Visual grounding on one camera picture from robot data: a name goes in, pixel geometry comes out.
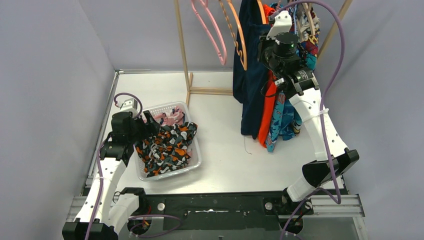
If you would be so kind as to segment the orange camouflage shorts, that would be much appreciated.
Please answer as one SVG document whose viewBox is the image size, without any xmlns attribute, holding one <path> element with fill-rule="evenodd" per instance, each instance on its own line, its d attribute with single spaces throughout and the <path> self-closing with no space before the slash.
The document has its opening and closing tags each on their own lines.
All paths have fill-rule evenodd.
<svg viewBox="0 0 424 240">
<path fill-rule="evenodd" d="M 192 158 L 191 145 L 198 125 L 192 121 L 174 123 L 159 129 L 157 135 L 138 141 L 135 150 L 148 178 L 186 168 Z"/>
</svg>

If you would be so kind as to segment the pink shark print shorts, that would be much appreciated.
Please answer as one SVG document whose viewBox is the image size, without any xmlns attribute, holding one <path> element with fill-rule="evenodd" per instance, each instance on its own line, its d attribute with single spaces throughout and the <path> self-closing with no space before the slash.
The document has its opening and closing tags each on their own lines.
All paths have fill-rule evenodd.
<svg viewBox="0 0 424 240">
<path fill-rule="evenodd" d="M 183 108 L 176 106 L 167 112 L 162 112 L 153 117 L 161 126 L 182 125 L 186 122 L 186 114 Z"/>
</svg>

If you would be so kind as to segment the navy blue shorts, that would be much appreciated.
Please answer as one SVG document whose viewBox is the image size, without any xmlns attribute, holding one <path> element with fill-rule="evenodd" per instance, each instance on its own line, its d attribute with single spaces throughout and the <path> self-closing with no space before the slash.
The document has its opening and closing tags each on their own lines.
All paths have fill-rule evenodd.
<svg viewBox="0 0 424 240">
<path fill-rule="evenodd" d="M 256 0 L 243 0 L 238 17 L 246 47 L 247 70 L 244 70 L 240 57 L 235 52 L 232 91 L 234 98 L 242 104 L 240 133 L 256 139 L 264 108 L 261 89 L 268 81 L 268 69 L 258 61 L 258 46 L 260 36 L 268 32 L 270 26 L 263 24 Z"/>
</svg>

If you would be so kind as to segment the orange wooden hanger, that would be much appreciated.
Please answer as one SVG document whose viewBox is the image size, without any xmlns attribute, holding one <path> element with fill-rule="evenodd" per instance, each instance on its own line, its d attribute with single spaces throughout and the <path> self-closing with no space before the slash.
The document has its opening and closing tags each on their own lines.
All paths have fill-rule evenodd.
<svg viewBox="0 0 424 240">
<path fill-rule="evenodd" d="M 218 0 L 218 2 L 224 14 L 224 18 L 227 22 L 231 37 L 233 39 L 234 50 L 236 52 L 236 55 L 239 57 L 239 61 L 241 63 L 243 70 L 246 71 L 248 69 L 247 48 L 246 48 L 244 32 L 243 32 L 242 24 L 240 22 L 238 12 L 236 11 L 231 0 Z M 224 2 L 227 3 L 230 9 L 230 15 L 235 20 L 237 32 L 233 30 L 233 25 L 232 25 L 232 22 L 230 21 L 230 15 L 227 13 L 227 9 L 225 7 Z"/>
<path fill-rule="evenodd" d="M 261 0 L 256 0 L 256 3 L 258 5 L 258 9 L 260 12 L 261 22 L 262 24 L 267 24 L 267 17 L 265 15 L 264 6 Z"/>
</svg>

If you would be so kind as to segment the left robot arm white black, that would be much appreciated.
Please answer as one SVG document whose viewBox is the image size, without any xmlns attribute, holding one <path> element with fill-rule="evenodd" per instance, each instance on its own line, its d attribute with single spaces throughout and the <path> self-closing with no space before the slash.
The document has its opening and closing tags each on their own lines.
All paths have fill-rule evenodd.
<svg viewBox="0 0 424 240">
<path fill-rule="evenodd" d="M 133 117 L 132 112 L 115 113 L 111 132 L 97 153 L 97 174 L 92 180 L 83 206 L 71 222 L 62 228 L 65 240 L 117 240 L 134 212 L 143 213 L 148 207 L 144 190 L 131 187 L 124 190 L 113 203 L 117 185 L 132 157 L 137 157 L 135 144 L 158 134 L 160 124 L 150 111 L 144 117 Z"/>
</svg>

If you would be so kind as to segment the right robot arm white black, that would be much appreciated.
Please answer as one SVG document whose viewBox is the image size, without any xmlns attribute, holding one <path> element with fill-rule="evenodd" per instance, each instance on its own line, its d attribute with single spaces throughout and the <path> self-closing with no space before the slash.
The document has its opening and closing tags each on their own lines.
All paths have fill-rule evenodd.
<svg viewBox="0 0 424 240">
<path fill-rule="evenodd" d="M 360 158 L 355 149 L 349 149 L 341 139 L 328 109 L 322 105 L 321 91 L 311 69 L 296 54 L 298 38 L 290 32 L 274 37 L 259 37 L 258 61 L 276 76 L 277 92 L 283 92 L 286 100 L 301 118 L 314 148 L 315 160 L 302 166 L 301 177 L 283 191 L 282 209 L 295 213 L 301 201 L 310 197 L 328 182 L 349 170 Z"/>
</svg>

